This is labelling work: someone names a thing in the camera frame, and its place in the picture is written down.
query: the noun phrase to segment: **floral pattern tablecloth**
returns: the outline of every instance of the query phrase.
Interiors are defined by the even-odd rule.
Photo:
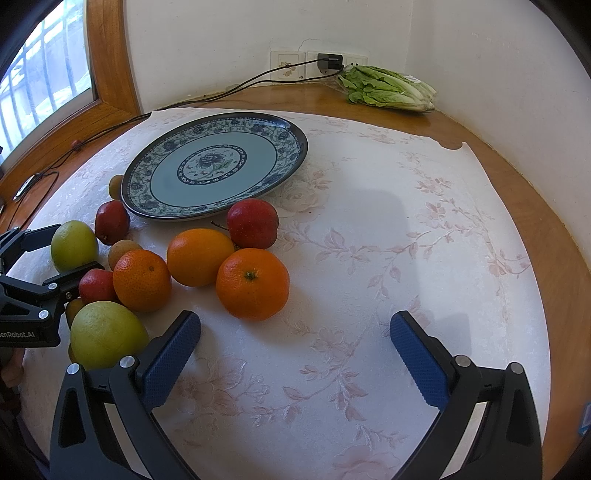
[[[221,112],[154,112],[69,178],[31,227],[92,225],[109,200],[109,179],[149,142]],[[388,338],[389,319],[401,309],[452,355],[485,367],[522,363],[543,432],[550,357],[540,294],[517,229],[470,148],[447,150],[343,119],[269,113],[298,125],[310,145],[295,175],[265,197],[280,215],[271,251],[290,272],[286,307],[266,322],[242,323],[213,287],[174,283],[169,305],[141,316],[151,335],[183,309],[203,323],[194,355],[154,411],[189,465],[203,479],[392,478],[437,413]],[[165,257],[174,235],[209,221],[132,218],[130,238]],[[101,246],[103,260],[106,251]],[[48,248],[12,270],[38,283],[53,274]],[[21,387],[25,422],[45,453],[69,364],[64,319],[60,334],[60,346],[28,350]],[[121,442],[129,451],[129,440]]]

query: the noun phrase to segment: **wooden window frame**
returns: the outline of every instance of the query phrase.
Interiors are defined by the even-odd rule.
[[[139,115],[125,37],[124,0],[87,0],[87,50],[98,98],[60,122],[29,148],[0,179],[6,206],[22,182],[68,152],[74,140]]]

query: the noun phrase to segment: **human hand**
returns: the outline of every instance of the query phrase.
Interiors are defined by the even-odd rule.
[[[16,387],[22,381],[22,375],[24,373],[22,359],[24,356],[24,348],[14,348],[10,360],[2,367],[0,377],[8,388]]]

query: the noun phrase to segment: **red apple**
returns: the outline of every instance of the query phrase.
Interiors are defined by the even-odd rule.
[[[111,200],[103,203],[96,212],[95,235],[105,245],[115,245],[129,231],[129,213],[123,202]]]
[[[100,268],[93,268],[82,277],[78,284],[78,293],[86,304],[101,300],[119,301],[113,287],[113,272]]]
[[[226,217],[230,238],[241,248],[269,248],[277,240],[279,217],[269,202],[246,199],[235,203]]]

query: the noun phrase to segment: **mandarin orange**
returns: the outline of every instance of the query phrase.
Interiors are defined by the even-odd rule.
[[[290,293],[290,275],[271,252],[242,248],[220,266],[216,292],[232,316],[242,320],[267,320],[285,306]]]
[[[166,251],[173,278],[188,287],[203,287],[216,281],[222,262],[234,253],[226,235],[210,228],[185,230],[174,237]]]
[[[150,250],[130,250],[113,270],[113,286],[130,310],[154,312],[168,302],[172,289],[166,262]]]

